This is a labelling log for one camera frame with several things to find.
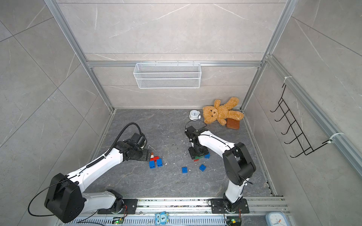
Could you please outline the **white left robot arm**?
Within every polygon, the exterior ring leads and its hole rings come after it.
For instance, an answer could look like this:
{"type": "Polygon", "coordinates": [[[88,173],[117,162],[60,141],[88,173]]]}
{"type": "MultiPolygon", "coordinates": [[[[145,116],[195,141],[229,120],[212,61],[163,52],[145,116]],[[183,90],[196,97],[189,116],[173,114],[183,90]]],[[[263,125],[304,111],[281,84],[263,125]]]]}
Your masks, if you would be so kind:
{"type": "Polygon", "coordinates": [[[57,174],[51,180],[44,206],[62,222],[68,223],[80,214],[106,210],[119,213],[125,209],[123,197],[115,190],[86,193],[96,179],[124,161],[148,161],[150,152],[145,148],[144,134],[135,133],[130,139],[118,141],[103,155],[67,175],[57,174]]]}

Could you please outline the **red long lego brick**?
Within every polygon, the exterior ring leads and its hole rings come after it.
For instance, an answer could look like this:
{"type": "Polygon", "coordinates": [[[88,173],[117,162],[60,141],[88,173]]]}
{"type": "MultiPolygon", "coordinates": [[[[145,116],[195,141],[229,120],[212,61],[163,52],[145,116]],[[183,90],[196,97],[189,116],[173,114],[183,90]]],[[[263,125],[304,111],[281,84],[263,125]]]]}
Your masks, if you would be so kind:
{"type": "Polygon", "coordinates": [[[150,161],[157,161],[159,159],[158,156],[154,157],[154,158],[151,158],[150,161]]]}

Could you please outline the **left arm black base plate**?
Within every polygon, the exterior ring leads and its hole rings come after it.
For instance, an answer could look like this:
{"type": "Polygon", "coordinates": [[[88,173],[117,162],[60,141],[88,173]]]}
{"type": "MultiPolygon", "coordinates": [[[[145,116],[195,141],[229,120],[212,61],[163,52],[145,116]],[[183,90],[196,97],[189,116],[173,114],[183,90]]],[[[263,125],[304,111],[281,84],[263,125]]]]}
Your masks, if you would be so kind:
{"type": "Polygon", "coordinates": [[[116,200],[116,203],[110,209],[100,209],[98,214],[135,214],[138,199],[116,200]]]}

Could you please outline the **brown teddy bear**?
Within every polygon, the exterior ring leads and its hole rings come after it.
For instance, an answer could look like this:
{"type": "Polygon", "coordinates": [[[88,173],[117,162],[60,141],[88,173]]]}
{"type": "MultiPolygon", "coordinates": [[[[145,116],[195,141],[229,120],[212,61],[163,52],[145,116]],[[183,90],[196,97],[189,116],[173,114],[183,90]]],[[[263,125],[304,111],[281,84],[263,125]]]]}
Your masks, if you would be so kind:
{"type": "Polygon", "coordinates": [[[234,107],[239,103],[237,97],[232,97],[229,101],[221,105],[221,100],[216,99],[214,105],[209,105],[203,107],[203,118],[205,124],[211,124],[215,121],[218,121],[222,126],[225,126],[227,119],[233,119],[241,121],[244,118],[244,115],[240,111],[233,110],[234,107]]]}

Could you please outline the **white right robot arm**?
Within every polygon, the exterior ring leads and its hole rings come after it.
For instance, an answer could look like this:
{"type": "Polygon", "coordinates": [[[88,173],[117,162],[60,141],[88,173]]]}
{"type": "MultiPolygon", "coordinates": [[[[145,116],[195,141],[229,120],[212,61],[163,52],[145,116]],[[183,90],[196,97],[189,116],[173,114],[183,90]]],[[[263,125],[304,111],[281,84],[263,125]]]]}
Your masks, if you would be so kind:
{"type": "Polygon", "coordinates": [[[212,213],[224,211],[249,213],[248,203],[243,198],[243,191],[256,171],[256,165],[247,147],[239,143],[223,140],[206,128],[195,129],[189,126],[185,135],[191,143],[189,154],[193,161],[206,158],[210,151],[223,159],[226,175],[229,179],[226,192],[222,199],[211,199],[212,213]]]}

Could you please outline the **brown leather wallet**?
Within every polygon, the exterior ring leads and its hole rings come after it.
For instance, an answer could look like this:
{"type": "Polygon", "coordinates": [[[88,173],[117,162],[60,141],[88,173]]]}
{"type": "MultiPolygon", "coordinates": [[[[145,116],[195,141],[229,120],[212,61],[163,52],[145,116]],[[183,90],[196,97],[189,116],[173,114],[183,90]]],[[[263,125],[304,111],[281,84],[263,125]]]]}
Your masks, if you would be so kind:
{"type": "Polygon", "coordinates": [[[239,130],[239,128],[240,128],[240,121],[239,120],[227,118],[226,121],[227,121],[227,123],[226,123],[227,128],[233,129],[233,130],[239,130]]]}

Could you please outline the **white blue desk clock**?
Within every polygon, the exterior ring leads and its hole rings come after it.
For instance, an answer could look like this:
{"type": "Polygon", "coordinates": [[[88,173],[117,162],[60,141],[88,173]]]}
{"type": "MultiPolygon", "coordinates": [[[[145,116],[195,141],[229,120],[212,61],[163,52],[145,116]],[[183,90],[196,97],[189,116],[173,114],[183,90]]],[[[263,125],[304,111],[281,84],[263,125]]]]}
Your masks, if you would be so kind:
{"type": "Polygon", "coordinates": [[[266,214],[265,219],[268,226],[290,226],[282,212],[270,212],[266,214]]]}

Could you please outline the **blue owl figurine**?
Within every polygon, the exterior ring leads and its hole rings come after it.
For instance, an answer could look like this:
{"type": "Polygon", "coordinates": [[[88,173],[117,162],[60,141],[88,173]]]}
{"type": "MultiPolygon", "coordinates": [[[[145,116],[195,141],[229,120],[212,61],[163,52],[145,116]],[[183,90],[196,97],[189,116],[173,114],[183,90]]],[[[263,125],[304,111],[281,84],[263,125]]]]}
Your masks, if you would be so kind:
{"type": "Polygon", "coordinates": [[[164,226],[169,222],[169,214],[166,212],[161,212],[155,214],[155,225],[156,226],[164,226]]]}

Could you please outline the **white alarm clock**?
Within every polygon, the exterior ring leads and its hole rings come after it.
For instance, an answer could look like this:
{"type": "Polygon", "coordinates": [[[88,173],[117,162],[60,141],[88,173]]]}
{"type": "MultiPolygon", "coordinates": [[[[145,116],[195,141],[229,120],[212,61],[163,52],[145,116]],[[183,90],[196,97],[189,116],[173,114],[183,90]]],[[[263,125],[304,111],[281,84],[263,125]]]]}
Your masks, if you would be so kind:
{"type": "Polygon", "coordinates": [[[189,119],[191,121],[196,121],[201,119],[201,113],[198,110],[191,110],[189,113],[189,119]]]}

